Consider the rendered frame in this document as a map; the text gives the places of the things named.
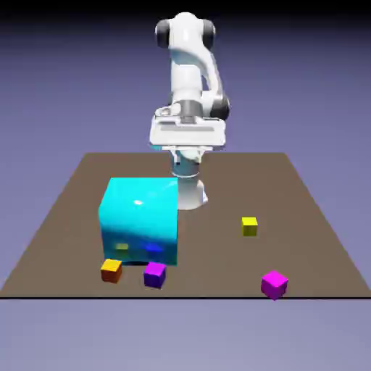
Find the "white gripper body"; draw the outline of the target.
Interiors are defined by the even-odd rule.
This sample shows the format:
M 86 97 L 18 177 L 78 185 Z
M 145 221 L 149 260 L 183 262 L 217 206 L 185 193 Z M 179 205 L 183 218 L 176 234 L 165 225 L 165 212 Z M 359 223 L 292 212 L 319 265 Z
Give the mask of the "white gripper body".
M 220 148 L 226 142 L 226 123 L 211 117 L 194 117 L 192 123 L 183 123 L 180 116 L 154 116 L 149 142 L 161 147 Z

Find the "small yellow cube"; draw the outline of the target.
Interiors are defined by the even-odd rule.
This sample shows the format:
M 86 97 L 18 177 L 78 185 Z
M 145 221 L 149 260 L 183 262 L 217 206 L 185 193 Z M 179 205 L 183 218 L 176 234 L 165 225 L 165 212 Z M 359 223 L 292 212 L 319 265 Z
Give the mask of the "small yellow cube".
M 256 217 L 242 217 L 241 229 L 242 235 L 245 237 L 254 237 L 257 235 L 258 221 Z

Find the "small purple cube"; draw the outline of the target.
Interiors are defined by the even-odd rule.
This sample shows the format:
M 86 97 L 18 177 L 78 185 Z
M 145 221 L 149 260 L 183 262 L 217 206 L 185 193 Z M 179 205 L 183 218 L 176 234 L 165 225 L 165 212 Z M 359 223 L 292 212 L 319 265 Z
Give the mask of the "small purple cube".
M 166 279 L 167 266 L 158 262 L 149 262 L 143 271 L 143 282 L 146 287 L 161 289 Z

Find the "small orange cube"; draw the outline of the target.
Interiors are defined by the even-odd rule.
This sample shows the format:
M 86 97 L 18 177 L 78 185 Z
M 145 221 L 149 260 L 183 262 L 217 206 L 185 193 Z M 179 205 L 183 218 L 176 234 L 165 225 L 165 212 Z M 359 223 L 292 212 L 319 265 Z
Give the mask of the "small orange cube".
M 122 274 L 122 262 L 116 259 L 105 259 L 100 271 L 104 282 L 118 283 Z

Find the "small magenta cube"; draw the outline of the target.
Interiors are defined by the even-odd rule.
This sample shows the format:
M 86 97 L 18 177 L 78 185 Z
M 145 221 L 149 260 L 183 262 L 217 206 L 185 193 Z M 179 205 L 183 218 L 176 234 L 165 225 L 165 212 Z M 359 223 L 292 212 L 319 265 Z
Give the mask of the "small magenta cube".
M 270 271 L 262 276 L 261 292 L 269 299 L 281 298 L 287 289 L 288 278 L 278 271 Z

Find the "large cyan box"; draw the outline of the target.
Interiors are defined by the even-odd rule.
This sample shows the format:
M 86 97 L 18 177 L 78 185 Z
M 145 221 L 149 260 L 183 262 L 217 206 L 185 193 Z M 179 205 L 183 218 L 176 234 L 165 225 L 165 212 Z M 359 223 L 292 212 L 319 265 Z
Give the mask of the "large cyan box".
M 99 206 L 106 259 L 159 262 L 178 260 L 178 179 L 111 178 Z

